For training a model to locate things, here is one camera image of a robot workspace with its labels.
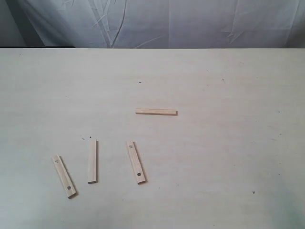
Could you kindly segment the horizontal plain wood strip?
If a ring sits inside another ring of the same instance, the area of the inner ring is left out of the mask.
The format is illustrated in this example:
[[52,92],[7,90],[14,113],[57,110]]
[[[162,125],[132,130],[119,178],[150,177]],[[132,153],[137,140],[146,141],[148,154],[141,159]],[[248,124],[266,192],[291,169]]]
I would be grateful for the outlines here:
[[135,113],[138,115],[167,115],[177,116],[178,111],[172,109],[147,109],[147,108],[136,108]]

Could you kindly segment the white fabric backdrop curtain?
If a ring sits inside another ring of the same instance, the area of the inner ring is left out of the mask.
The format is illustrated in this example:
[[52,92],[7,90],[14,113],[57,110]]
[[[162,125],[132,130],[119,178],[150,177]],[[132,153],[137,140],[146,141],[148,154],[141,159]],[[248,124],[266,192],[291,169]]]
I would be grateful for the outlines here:
[[3,0],[3,47],[304,48],[302,0]]

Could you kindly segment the wood strip with two magnets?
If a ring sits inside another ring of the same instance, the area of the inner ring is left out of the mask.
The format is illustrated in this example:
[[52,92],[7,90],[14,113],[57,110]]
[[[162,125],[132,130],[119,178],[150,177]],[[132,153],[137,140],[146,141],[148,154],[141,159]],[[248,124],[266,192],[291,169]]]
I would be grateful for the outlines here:
[[133,141],[127,141],[128,154],[137,184],[145,183],[146,178]]

